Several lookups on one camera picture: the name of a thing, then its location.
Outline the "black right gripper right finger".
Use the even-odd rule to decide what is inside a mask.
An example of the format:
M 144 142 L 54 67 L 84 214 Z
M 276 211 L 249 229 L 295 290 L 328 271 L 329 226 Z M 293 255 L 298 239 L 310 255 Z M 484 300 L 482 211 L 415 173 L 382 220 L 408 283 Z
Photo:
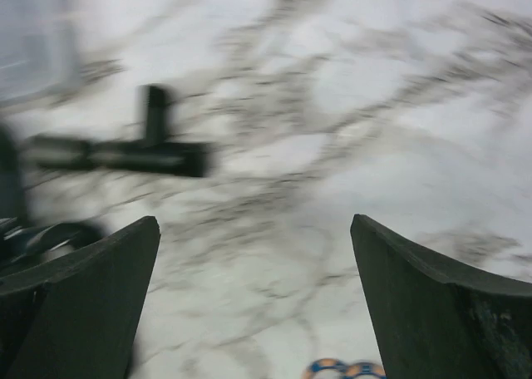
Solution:
M 363 214 L 351 238 L 389 378 L 529 378 L 531 285 L 416 244 Z

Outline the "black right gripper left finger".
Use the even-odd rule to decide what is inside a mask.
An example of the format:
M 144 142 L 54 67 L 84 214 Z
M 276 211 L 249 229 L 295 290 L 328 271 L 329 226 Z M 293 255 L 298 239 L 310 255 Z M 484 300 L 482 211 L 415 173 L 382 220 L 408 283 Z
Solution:
M 3 378 L 123 378 L 160 244 L 145 216 L 1 278 Z

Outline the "black poker set case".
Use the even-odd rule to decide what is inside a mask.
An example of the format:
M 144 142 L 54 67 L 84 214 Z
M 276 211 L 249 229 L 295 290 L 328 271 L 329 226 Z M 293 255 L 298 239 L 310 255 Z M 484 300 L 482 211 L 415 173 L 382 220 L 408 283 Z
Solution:
M 83 221 L 33 223 L 27 211 L 15 140 L 1 126 L 1 275 L 41 263 L 54 249 L 82 249 L 105 237 L 101 228 Z

